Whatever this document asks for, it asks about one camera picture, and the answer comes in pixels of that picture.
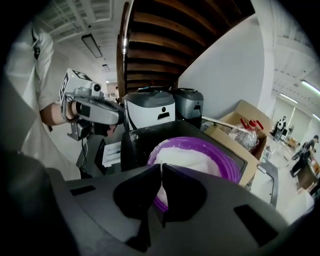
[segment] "white sleeve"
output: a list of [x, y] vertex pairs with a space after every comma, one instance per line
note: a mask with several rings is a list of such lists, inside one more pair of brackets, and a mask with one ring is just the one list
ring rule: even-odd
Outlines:
[[59, 99], [59, 89], [57, 89], [57, 85], [53, 84], [53, 72], [50, 67], [54, 54], [53, 40], [51, 36], [41, 28], [36, 28], [33, 34], [37, 37], [36, 47], [40, 49], [40, 54], [35, 66], [40, 83], [38, 106], [39, 111], [41, 111]]

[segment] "black pants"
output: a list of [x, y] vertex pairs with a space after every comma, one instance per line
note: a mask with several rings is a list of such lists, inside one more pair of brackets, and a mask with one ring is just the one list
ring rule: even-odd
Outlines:
[[300, 169], [303, 169], [307, 166], [308, 162], [307, 159], [303, 159], [303, 157], [300, 157], [299, 161], [295, 163], [295, 165], [292, 167], [291, 173], [295, 175], [297, 171]]

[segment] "wooden desk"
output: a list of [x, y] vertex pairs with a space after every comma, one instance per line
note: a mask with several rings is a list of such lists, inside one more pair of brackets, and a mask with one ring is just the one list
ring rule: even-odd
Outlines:
[[298, 181], [299, 181], [299, 188], [304, 188], [305, 190], [308, 189], [312, 183], [317, 183], [318, 179], [316, 178], [316, 174], [312, 169], [312, 166], [308, 162], [306, 167], [299, 171], [298, 174]]

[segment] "fluorescent light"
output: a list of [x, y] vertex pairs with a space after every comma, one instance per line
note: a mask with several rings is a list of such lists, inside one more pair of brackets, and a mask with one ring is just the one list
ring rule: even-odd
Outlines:
[[310, 83], [308, 83], [307, 81], [303, 80], [301, 81], [301, 84], [303, 84], [304, 86], [308, 87], [309, 89], [311, 89], [314, 93], [318, 94], [320, 96], [320, 91], [314, 87], [313, 85], [311, 85]]
[[320, 117], [316, 116], [315, 114], [312, 114], [312, 115], [320, 121]]
[[84, 42], [84, 44], [86, 45], [86, 47], [88, 47], [88, 49], [90, 50], [90, 52], [92, 52], [92, 54], [94, 55], [94, 57], [96, 57], [96, 58], [102, 57], [102, 53], [101, 53], [99, 47], [97, 46], [97, 43], [96, 43], [96, 41], [94, 40], [92, 34], [83, 35], [83, 36], [81, 37], [81, 40]]
[[290, 98], [290, 97], [288, 97], [288, 96], [286, 96], [286, 95], [284, 95], [284, 94], [282, 94], [282, 93], [280, 93], [280, 95], [283, 96], [283, 97], [285, 97], [286, 99], [294, 102], [294, 103], [298, 103], [298, 101], [296, 101], [296, 100], [294, 100], [294, 99], [292, 99], [292, 98]]
[[110, 68], [107, 64], [103, 64], [102, 67], [104, 68], [105, 71], [109, 72]]

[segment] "cardboard box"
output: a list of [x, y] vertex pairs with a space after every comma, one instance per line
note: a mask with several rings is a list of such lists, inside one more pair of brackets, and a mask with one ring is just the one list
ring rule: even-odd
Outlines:
[[264, 128], [257, 132], [259, 144], [252, 153], [226, 134], [226, 131], [228, 131], [228, 129], [230, 130], [230, 128], [221, 125], [218, 125], [218, 127], [210, 126], [205, 133], [247, 161], [248, 164], [239, 182], [240, 185], [245, 186], [257, 171], [260, 157], [266, 146], [267, 136], [272, 128], [272, 121], [264, 113], [245, 100], [241, 100], [234, 112], [227, 114], [220, 120], [231, 125], [238, 125], [241, 123], [241, 118], [246, 123], [250, 120], [259, 120]]

